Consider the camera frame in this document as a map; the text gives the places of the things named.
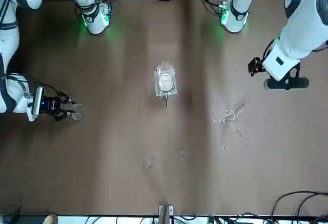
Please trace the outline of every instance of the cable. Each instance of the cable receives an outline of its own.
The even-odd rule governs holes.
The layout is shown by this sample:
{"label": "cable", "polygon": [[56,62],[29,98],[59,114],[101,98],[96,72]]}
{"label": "cable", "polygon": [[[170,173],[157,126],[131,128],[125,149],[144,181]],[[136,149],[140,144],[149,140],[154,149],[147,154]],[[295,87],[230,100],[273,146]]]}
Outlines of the cable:
{"label": "cable", "polygon": [[178,219],[178,218],[173,217],[173,219],[179,221],[179,222],[182,223],[182,224],[186,224],[183,220],[180,220],[180,219]]}
{"label": "cable", "polygon": [[86,222],[84,222],[84,224],[87,224],[89,219],[90,219],[90,216],[88,217],[88,219],[86,220]]}
{"label": "cable", "polygon": [[96,221],[98,221],[100,218],[102,218],[103,216],[99,216],[99,217],[97,217],[97,218],[95,218],[95,220],[91,223],[91,224],[95,224],[96,223]]}
{"label": "cable", "polygon": [[223,223],[220,221],[220,217],[214,216],[214,219],[215,219],[215,221],[216,221],[216,224],[223,224]]}
{"label": "cable", "polygon": [[278,202],[283,199],[284,197],[287,197],[287,196],[290,196],[290,195],[294,195],[294,194],[300,194],[300,193],[307,193],[307,194],[312,194],[311,196],[308,196],[307,198],[305,198],[301,204],[299,205],[298,207],[298,210],[297,210],[297,221],[299,219],[299,209],[302,207],[302,205],[304,204],[304,202],[308,199],[310,199],[311,197],[314,197],[314,196],[317,196],[317,195],[324,195],[324,196],[327,196],[328,197],[328,192],[314,192],[314,191],[296,191],[296,192],[290,192],[290,193],[287,193],[287,194],[284,194],[282,196],[280,196],[275,204],[273,205],[273,208],[272,208],[272,212],[271,212],[271,216],[270,216],[270,220],[272,221],[273,220],[273,215],[274,215],[274,212],[275,212],[275,209],[277,207],[277,204]]}
{"label": "cable", "polygon": [[142,223],[142,221],[145,219],[145,217],[143,217],[142,219],[141,219],[141,221],[140,221],[140,224]]}
{"label": "cable", "polygon": [[269,47],[272,45],[273,41],[275,41],[275,39],[271,40],[270,43],[266,46],[264,52],[263,52],[263,57],[262,60],[264,61],[264,59],[267,57],[267,51],[269,49]]}
{"label": "cable", "polygon": [[211,5],[211,6],[219,7],[218,4],[212,3],[212,2],[210,2],[209,0],[204,0],[204,1],[205,1],[206,3],[208,3],[209,5]]}
{"label": "cable", "polygon": [[297,215],[297,223],[300,223],[300,222],[299,222],[299,213],[300,213],[300,211],[301,211],[302,205],[303,205],[307,200],[309,200],[310,198],[315,197],[315,196],[325,196],[325,197],[328,197],[328,193],[321,193],[321,192],[320,192],[320,193],[315,193],[315,194],[312,194],[312,195],[306,197],[305,199],[303,199],[303,201],[302,201],[301,204],[298,206],[297,211],[296,211],[296,215]]}
{"label": "cable", "polygon": [[[31,79],[35,79],[35,81],[28,82],[27,80],[17,79],[15,77],[11,76],[11,75],[22,76],[25,79],[31,78]],[[48,85],[48,84],[45,84],[45,83],[42,83],[42,82],[38,81],[36,78],[34,78],[34,77],[28,77],[28,76],[25,76],[23,74],[18,74],[18,73],[9,73],[8,76],[7,76],[7,79],[15,80],[15,81],[21,82],[21,83],[34,83],[34,84],[39,84],[39,85],[42,85],[42,86],[45,86],[45,87],[50,87],[52,90],[54,90],[54,92],[56,94],[58,93],[57,89],[55,89],[53,86]]]}
{"label": "cable", "polygon": [[[200,1],[204,5],[204,8],[205,8],[207,14],[211,14],[211,15],[215,15],[215,16],[219,15],[219,11],[215,10],[215,8],[214,8],[214,7],[218,7],[218,5],[211,3],[209,0],[200,0]],[[213,12],[208,9],[207,4],[210,6],[210,8],[212,9]]]}
{"label": "cable", "polygon": [[325,218],[325,219],[327,220],[327,222],[328,222],[328,215],[327,215],[327,214],[324,214],[324,215],[320,215],[320,216],[318,216],[318,218],[316,218],[313,222],[315,223],[315,222],[317,222],[318,220],[323,219],[323,218]]}
{"label": "cable", "polygon": [[194,217],[192,217],[192,218],[185,218],[184,216],[180,216],[180,217],[184,220],[194,220],[194,219],[196,219],[195,214],[194,214]]}

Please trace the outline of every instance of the green led light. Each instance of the green led light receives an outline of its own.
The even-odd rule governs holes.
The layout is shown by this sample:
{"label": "green led light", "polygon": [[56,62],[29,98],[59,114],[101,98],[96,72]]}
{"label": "green led light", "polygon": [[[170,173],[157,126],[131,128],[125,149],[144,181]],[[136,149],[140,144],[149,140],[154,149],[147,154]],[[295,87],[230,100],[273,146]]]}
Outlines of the green led light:
{"label": "green led light", "polygon": [[83,19],[83,22],[84,22],[84,26],[87,27],[87,22],[86,22],[86,20],[84,19],[84,16],[83,16],[83,15],[82,15],[82,19]]}
{"label": "green led light", "polygon": [[221,24],[225,25],[227,23],[229,16],[229,11],[226,11],[222,16],[221,16]]}
{"label": "green led light", "polygon": [[105,22],[107,23],[107,24],[109,24],[109,16],[108,15],[105,15]]}

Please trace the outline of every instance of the wire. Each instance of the wire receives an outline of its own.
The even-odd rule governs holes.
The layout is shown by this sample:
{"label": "wire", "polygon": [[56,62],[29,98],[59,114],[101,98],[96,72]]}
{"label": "wire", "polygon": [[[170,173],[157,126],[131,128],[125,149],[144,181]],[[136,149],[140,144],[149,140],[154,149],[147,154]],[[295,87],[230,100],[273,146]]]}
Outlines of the wire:
{"label": "wire", "polygon": [[141,221],[140,221],[140,224],[142,223],[142,221],[145,219],[145,217],[143,217],[142,219],[141,219]]}
{"label": "wire", "polygon": [[173,217],[173,219],[179,221],[179,222],[182,223],[182,224],[186,224],[183,220],[180,220],[180,219],[178,219],[178,218]]}
{"label": "wire", "polygon": [[192,218],[185,218],[184,216],[180,216],[180,217],[184,220],[194,220],[194,219],[196,219],[195,214],[194,214],[194,217],[192,217]]}
{"label": "wire", "polygon": [[303,201],[300,203],[300,205],[298,206],[297,208],[297,211],[296,211],[296,215],[297,215],[297,223],[299,223],[299,213],[301,211],[301,208],[302,208],[302,205],[307,201],[309,200],[310,198],[312,197],[315,197],[315,196],[325,196],[325,197],[328,197],[328,193],[315,193],[315,194],[312,194],[308,197],[306,197],[305,199],[303,199]]}
{"label": "wire", "polygon": [[218,5],[216,5],[216,4],[212,3],[212,2],[210,2],[209,0],[200,0],[200,1],[201,1],[201,3],[204,5],[204,8],[205,8],[207,14],[211,14],[211,15],[214,15],[214,16],[218,16],[218,15],[219,15],[219,11],[217,11],[217,10],[215,9],[215,7],[218,7]]}
{"label": "wire", "polygon": [[98,221],[100,218],[102,218],[103,216],[99,216],[99,217],[97,217],[91,224],[95,224],[96,223],[96,221]]}
{"label": "wire", "polygon": [[323,219],[323,218],[325,218],[325,219],[327,220],[327,222],[328,222],[328,215],[327,215],[327,214],[324,214],[324,215],[320,215],[320,216],[318,216],[318,218],[316,218],[313,222],[315,223],[315,222],[317,222],[318,220]]}
{"label": "wire", "polygon": [[275,41],[275,39],[271,40],[270,43],[266,46],[264,52],[263,52],[263,57],[262,60],[264,61],[264,59],[267,57],[267,51],[269,49],[269,47],[272,45],[273,41]]}
{"label": "wire", "polygon": [[90,219],[90,216],[88,217],[88,219],[86,220],[86,222],[84,222],[84,224],[87,224],[89,219]]}
{"label": "wire", "polygon": [[220,218],[217,216],[214,216],[214,219],[216,221],[216,224],[222,224],[222,222],[220,221]]}
{"label": "wire", "polygon": [[204,0],[204,1],[205,1],[206,3],[208,3],[209,5],[211,5],[211,6],[219,7],[218,4],[212,3],[212,2],[210,2],[209,0]]}
{"label": "wire", "polygon": [[[22,80],[22,79],[17,79],[11,75],[16,75],[16,76],[22,76],[24,77],[25,79],[28,79],[28,78],[31,78],[31,79],[34,79],[35,81],[32,81],[32,82],[29,82],[27,80]],[[45,87],[50,87],[52,90],[54,90],[54,92],[57,94],[58,91],[57,89],[55,89],[53,86],[51,85],[48,85],[48,84],[45,84],[45,83],[42,83],[40,81],[38,81],[36,78],[33,78],[33,77],[28,77],[28,76],[25,76],[23,74],[18,74],[18,73],[9,73],[8,76],[7,76],[7,79],[11,79],[11,80],[15,80],[17,82],[21,82],[21,83],[34,83],[34,84],[39,84],[39,85],[42,85],[42,86],[45,86]]]}

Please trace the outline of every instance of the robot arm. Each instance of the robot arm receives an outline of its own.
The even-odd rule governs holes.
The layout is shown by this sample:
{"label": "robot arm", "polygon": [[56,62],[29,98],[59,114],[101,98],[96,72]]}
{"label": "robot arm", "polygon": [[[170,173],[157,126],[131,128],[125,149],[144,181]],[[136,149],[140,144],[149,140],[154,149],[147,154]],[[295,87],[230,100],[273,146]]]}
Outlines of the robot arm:
{"label": "robot arm", "polygon": [[74,0],[82,12],[88,30],[92,34],[99,34],[109,25],[111,8],[106,3],[96,0]]}
{"label": "robot arm", "polygon": [[221,24],[232,33],[239,32],[245,25],[248,10],[253,0],[227,0],[225,16],[222,17]]}
{"label": "robot arm", "polygon": [[48,97],[42,86],[36,88],[35,96],[30,93],[27,80],[17,73],[7,73],[10,59],[18,48],[19,33],[16,21],[16,8],[37,9],[42,0],[0,0],[0,113],[27,113],[29,121],[39,114],[54,116],[55,120],[66,118],[63,104],[75,102],[62,92]]}
{"label": "robot arm", "polygon": [[[251,61],[249,72],[268,72],[272,78],[267,84],[271,87],[305,88],[309,81],[299,78],[299,64],[328,39],[328,0],[285,0],[284,6],[287,25],[268,54]],[[295,78],[290,76],[293,68],[297,69]]]}
{"label": "robot arm", "polygon": [[28,102],[31,101],[31,97],[26,95],[29,93],[29,86],[22,76],[7,78],[7,67],[19,44],[15,16],[17,5],[35,9],[41,2],[42,0],[0,0],[0,112],[27,113],[30,120],[35,117],[28,109]]}

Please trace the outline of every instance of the black cable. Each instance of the black cable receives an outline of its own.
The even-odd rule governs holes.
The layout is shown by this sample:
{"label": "black cable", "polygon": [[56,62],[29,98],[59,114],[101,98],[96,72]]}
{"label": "black cable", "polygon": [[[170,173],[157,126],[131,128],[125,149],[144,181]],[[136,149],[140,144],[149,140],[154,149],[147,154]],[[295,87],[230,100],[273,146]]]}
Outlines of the black cable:
{"label": "black cable", "polygon": [[275,41],[275,39],[271,40],[270,43],[266,46],[264,52],[263,52],[263,57],[262,60],[264,61],[264,59],[267,57],[267,51],[269,49],[269,47],[272,45],[273,41]]}
{"label": "black cable", "polygon": [[298,206],[297,211],[296,211],[297,223],[300,223],[300,222],[299,222],[299,213],[300,213],[300,211],[301,211],[302,205],[303,205],[307,200],[309,200],[310,198],[315,197],[315,196],[325,196],[325,197],[328,197],[328,193],[321,193],[321,192],[318,192],[318,193],[312,194],[312,195],[306,197],[305,199],[303,199],[303,201],[300,203],[300,205]]}
{"label": "black cable", "polygon": [[142,221],[145,219],[145,217],[143,217],[142,219],[141,219],[141,221],[140,221],[140,224],[142,223]]}
{"label": "black cable", "polygon": [[[200,1],[204,5],[204,8],[205,8],[207,14],[212,14],[212,15],[215,15],[215,16],[219,15],[219,12],[217,10],[215,10],[215,8],[214,8],[214,6],[212,5],[211,2],[209,2],[208,0],[200,0]],[[213,12],[211,12],[208,9],[207,4],[210,6],[210,8],[212,9]]]}
{"label": "black cable", "polygon": [[216,16],[215,13],[213,13],[212,11],[210,11],[210,10],[208,9],[208,7],[206,6],[206,3],[205,3],[203,0],[200,0],[200,1],[201,1],[201,3],[203,4],[203,6],[204,6],[204,8],[205,8],[205,11],[206,11],[206,13],[207,13],[208,15],[214,15],[214,16]]}
{"label": "black cable", "polygon": [[54,92],[55,92],[56,94],[58,93],[57,89],[55,89],[53,86],[48,85],[48,84],[45,84],[45,83],[42,83],[42,82],[36,80],[35,78],[33,78],[33,79],[35,79],[36,81],[33,81],[33,82],[29,81],[29,82],[28,82],[27,80],[17,79],[17,78],[15,78],[15,77],[11,76],[11,75],[22,76],[22,77],[24,77],[25,79],[28,79],[27,76],[24,76],[24,75],[22,75],[22,74],[16,74],[16,73],[10,73],[10,74],[8,74],[7,79],[15,80],[15,81],[17,81],[17,82],[21,82],[21,83],[34,83],[34,84],[39,84],[39,85],[42,85],[42,86],[45,86],[45,87],[50,87],[52,90],[54,90]]}
{"label": "black cable", "polygon": [[233,221],[236,222],[237,220],[243,218],[243,217],[246,216],[246,215],[252,215],[252,216],[255,216],[255,217],[259,218],[259,219],[265,220],[265,221],[267,221],[268,223],[272,223],[268,218],[263,217],[263,216],[260,216],[260,215],[253,214],[252,212],[245,212],[245,213],[239,215],[239,216],[238,216],[236,219],[234,219]]}
{"label": "black cable", "polygon": [[97,218],[95,218],[95,220],[91,223],[91,224],[95,224],[96,223],[96,221],[98,221],[100,218],[102,218],[103,216],[99,216],[99,217],[97,217]]}
{"label": "black cable", "polygon": [[271,215],[270,215],[270,220],[272,221],[273,218],[274,218],[274,213],[275,213],[275,209],[277,207],[277,204],[278,202],[283,199],[284,197],[287,197],[287,196],[290,196],[290,195],[294,195],[294,194],[300,194],[300,193],[308,193],[308,194],[312,194],[311,197],[313,197],[314,195],[325,195],[325,196],[328,196],[328,192],[314,192],[314,191],[296,191],[296,192],[290,192],[290,193],[287,193],[287,194],[284,194],[280,197],[278,197],[278,199],[276,200],[275,204],[273,205],[273,208],[272,208],[272,212],[271,212]]}
{"label": "black cable", "polygon": [[173,217],[173,219],[179,221],[179,222],[182,223],[182,224],[186,224],[183,220],[180,220],[180,219],[178,219],[178,218]]}
{"label": "black cable", "polygon": [[327,220],[326,222],[328,222],[328,215],[327,214],[318,216],[313,222],[315,223],[316,221],[318,221],[320,219],[323,219],[323,218]]}
{"label": "black cable", "polygon": [[206,3],[208,3],[209,5],[211,5],[211,6],[214,6],[214,7],[219,7],[219,5],[218,4],[215,4],[215,3],[212,3],[211,1],[209,1],[209,0],[204,0]]}
{"label": "black cable", "polygon": [[88,219],[86,220],[86,222],[84,222],[84,224],[87,224],[89,219],[90,219],[90,216],[88,217]]}
{"label": "black cable", "polygon": [[220,221],[220,217],[214,216],[214,219],[216,221],[216,224],[222,224],[222,222]]}
{"label": "black cable", "polygon": [[196,219],[195,214],[194,214],[194,217],[192,217],[192,218],[185,218],[184,216],[180,216],[180,217],[184,220],[194,220],[194,219]]}

